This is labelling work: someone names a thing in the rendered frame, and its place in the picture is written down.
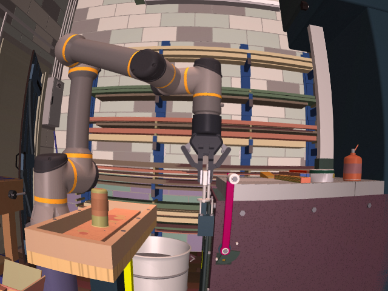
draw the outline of white pillar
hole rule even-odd
[[[333,103],[329,62],[323,28],[309,25],[310,49],[314,70],[318,159],[334,158]]]

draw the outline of bottle label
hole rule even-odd
[[[344,174],[361,174],[362,164],[344,164]]]

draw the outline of pink bar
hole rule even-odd
[[[226,181],[226,201],[225,201],[225,217],[224,217],[224,232],[222,235],[221,250],[227,248],[229,251],[230,244],[230,229],[232,228],[232,212],[233,212],[233,193],[235,186],[229,181]]]

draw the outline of trash can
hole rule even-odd
[[[187,291],[191,247],[184,241],[149,236],[133,257],[135,291]]]

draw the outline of orange bottle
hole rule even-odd
[[[351,150],[349,156],[344,158],[344,181],[360,181],[363,159],[356,155],[356,149]]]

